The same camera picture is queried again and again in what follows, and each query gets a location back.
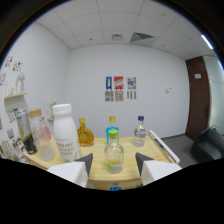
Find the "ceiling tile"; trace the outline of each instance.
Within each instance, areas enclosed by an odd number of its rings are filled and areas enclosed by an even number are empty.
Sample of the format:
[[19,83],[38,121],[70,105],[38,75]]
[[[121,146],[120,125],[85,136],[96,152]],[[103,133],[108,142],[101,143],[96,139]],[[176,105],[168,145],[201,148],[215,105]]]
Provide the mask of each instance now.
[[177,19],[171,26],[189,38],[200,35],[200,32],[195,28],[195,26],[183,17]]
[[173,23],[180,17],[180,15],[172,9],[153,1],[145,1],[140,14],[149,16],[167,24]]
[[194,57],[198,57],[198,56],[207,56],[207,55],[216,55],[216,54],[212,49],[208,49],[208,50],[196,51],[196,52],[192,53],[192,55]]
[[189,60],[189,59],[192,59],[194,58],[194,56],[192,54],[188,54],[188,55],[185,55],[184,57],[182,57],[184,60]]
[[60,5],[54,11],[63,21],[67,21],[75,17],[97,13],[98,7],[96,0],[76,0]]
[[63,21],[55,12],[49,11],[36,20],[36,22],[46,27],[47,29],[51,29],[54,26],[61,24]]
[[104,30],[129,30],[134,29],[137,14],[121,12],[103,12],[101,19]]
[[166,41],[162,38],[158,38],[154,44],[152,45],[152,48],[155,48],[155,49],[158,49],[158,50],[161,50],[161,51],[170,51],[172,48],[176,47],[175,44],[169,42],[169,41]]
[[192,40],[187,40],[182,44],[180,44],[179,46],[189,53],[193,53],[195,51],[200,50],[199,47]]
[[76,39],[76,37],[70,37],[67,38],[65,40],[63,40],[63,42],[70,48],[70,49],[75,49],[75,48],[79,48],[81,47],[81,45],[79,44],[78,40]]
[[206,44],[201,36],[191,38],[191,40],[200,48],[200,50],[209,50],[209,46]]
[[102,31],[81,34],[76,36],[76,38],[83,47],[90,45],[104,44],[104,37]]
[[51,32],[54,33],[61,40],[73,36],[72,32],[64,23],[52,28]]
[[169,51],[170,54],[174,54],[178,57],[184,57],[186,55],[189,55],[189,53],[187,51],[185,51],[184,49],[180,48],[180,47],[175,47],[173,48],[171,51]]
[[184,36],[182,33],[174,29],[173,27],[169,27],[161,37],[165,40],[168,40],[176,45],[179,45],[186,41],[188,38]]
[[139,16],[134,31],[137,33],[159,36],[167,29],[168,25],[147,16]]
[[74,35],[101,30],[99,13],[81,16],[65,22]]
[[[131,41],[133,32],[130,31],[104,31],[104,38],[106,44],[128,44]],[[121,40],[112,40],[112,34],[121,34]]]
[[139,13],[144,0],[98,0],[100,12]]

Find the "door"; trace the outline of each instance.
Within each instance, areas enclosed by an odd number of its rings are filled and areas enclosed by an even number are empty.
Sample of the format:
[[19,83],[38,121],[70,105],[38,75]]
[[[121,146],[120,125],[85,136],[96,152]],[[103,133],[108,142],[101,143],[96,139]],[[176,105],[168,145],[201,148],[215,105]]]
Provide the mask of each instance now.
[[209,80],[202,57],[186,61],[190,85],[190,109],[185,135],[195,140],[198,131],[208,126],[210,112]]

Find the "wooden table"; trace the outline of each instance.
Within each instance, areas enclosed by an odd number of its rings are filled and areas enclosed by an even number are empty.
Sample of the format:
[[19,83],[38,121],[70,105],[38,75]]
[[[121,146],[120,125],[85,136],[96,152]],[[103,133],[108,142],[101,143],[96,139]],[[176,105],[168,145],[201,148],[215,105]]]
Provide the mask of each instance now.
[[[51,137],[51,145],[55,152],[55,157],[53,160],[50,162],[45,162],[40,158],[38,152],[35,155],[29,155],[26,151],[24,151],[23,154],[27,158],[29,164],[47,170],[51,166],[63,163],[56,146],[55,138],[53,135]],[[90,185],[93,185],[94,188],[101,190],[109,190],[113,183],[119,183],[119,186],[122,189],[133,189],[140,185],[141,178],[139,176],[137,162],[135,159],[136,152],[158,161],[170,163],[170,160],[165,156],[160,147],[151,137],[146,136],[145,145],[140,148],[132,145],[132,139],[132,137],[119,139],[120,144],[124,148],[124,169],[118,174],[111,174],[106,171],[104,165],[106,138],[95,138],[94,145],[91,147],[81,147],[82,156],[93,153],[93,162],[88,180]]]

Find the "wall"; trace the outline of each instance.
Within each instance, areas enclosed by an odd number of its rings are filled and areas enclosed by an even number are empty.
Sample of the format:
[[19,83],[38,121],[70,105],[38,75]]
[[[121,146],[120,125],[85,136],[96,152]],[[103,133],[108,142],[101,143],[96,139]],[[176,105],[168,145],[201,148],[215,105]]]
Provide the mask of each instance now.
[[204,56],[208,73],[211,95],[209,126],[224,135],[224,71],[219,59],[215,56]]
[[[0,144],[7,140],[7,129],[13,128],[18,136],[17,122],[10,123],[7,111],[11,108],[28,110],[41,108],[45,122],[52,131],[52,121],[47,120],[46,109],[51,98],[59,103],[66,102],[66,79],[70,50],[52,33],[39,24],[32,24],[17,40],[8,53],[13,63],[23,63],[21,72],[25,75],[24,87],[28,95],[4,100],[5,85],[0,86],[0,114],[3,129],[0,130]],[[19,73],[2,65],[8,86],[15,86]]]
[[[124,101],[105,102],[106,76],[124,76]],[[127,99],[127,77],[137,77],[137,99]],[[165,93],[171,87],[172,92]],[[159,137],[185,133],[189,112],[189,81],[185,61],[137,45],[96,45],[71,51],[68,102],[95,137],[105,137],[108,118],[116,116],[121,137],[133,136],[138,115]]]

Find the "floor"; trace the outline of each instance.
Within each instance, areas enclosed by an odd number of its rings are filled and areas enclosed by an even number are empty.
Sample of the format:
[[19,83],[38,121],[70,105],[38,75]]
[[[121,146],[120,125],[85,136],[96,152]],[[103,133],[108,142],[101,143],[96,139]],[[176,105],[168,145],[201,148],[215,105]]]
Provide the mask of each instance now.
[[198,162],[190,156],[190,149],[193,141],[185,135],[162,138],[162,141],[176,154],[180,159],[179,166],[185,168],[191,165],[198,164]]

